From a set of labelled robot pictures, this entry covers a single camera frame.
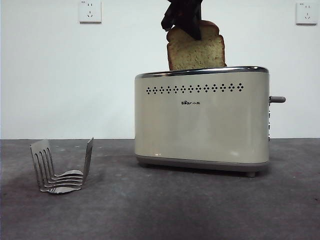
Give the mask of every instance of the dark countertop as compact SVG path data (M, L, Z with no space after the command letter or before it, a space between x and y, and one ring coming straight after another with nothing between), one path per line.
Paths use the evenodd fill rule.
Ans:
M144 166L133 140L94 140L82 190L40 192L29 145L1 141L3 240L319 240L320 139L273 139L270 168L244 173ZM87 140L51 140L58 173Z

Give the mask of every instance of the electrical outlet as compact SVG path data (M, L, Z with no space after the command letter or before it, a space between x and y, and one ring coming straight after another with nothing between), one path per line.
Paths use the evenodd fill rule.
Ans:
M101 0L82 0L79 3L80 23L101 23Z
M296 24L317 24L319 18L319 5L316 2L296 3Z

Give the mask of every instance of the metal toast rack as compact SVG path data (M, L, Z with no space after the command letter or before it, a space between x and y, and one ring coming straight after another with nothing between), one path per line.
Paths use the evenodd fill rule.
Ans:
M30 145L36 180L41 192L51 194L66 194L80 190L87 179L92 155L94 138L86 145L83 172L69 170L60 175L56 174L49 141L37 141Z

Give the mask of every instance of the toast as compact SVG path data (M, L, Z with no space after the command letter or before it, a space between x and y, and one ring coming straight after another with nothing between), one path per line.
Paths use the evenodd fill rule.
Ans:
M225 67L225 42L213 22L200 20L201 40L194 40L179 27L166 35L170 70Z

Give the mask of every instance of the toaster lever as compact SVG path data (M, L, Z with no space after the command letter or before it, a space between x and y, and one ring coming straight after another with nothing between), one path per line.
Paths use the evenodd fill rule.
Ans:
M270 96L269 97L269 103L284 103L286 101L286 98L284 96Z

